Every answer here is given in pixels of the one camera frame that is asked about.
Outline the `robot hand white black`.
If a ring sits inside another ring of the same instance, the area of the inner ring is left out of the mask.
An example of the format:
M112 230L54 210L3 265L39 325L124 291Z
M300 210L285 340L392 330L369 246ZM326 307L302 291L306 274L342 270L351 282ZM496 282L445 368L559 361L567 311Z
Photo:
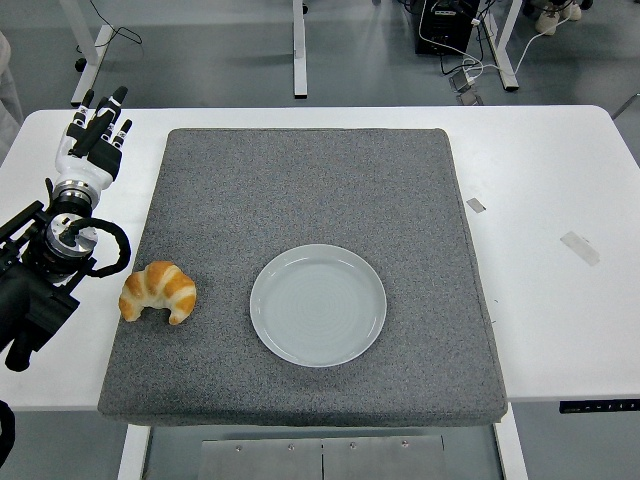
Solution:
M56 181L79 181L98 192L106 190L117 178L122 148L132 126L126 119L117 127L128 88L118 87L102 97L94 110L90 104L94 91L89 89L64 131L56 154Z

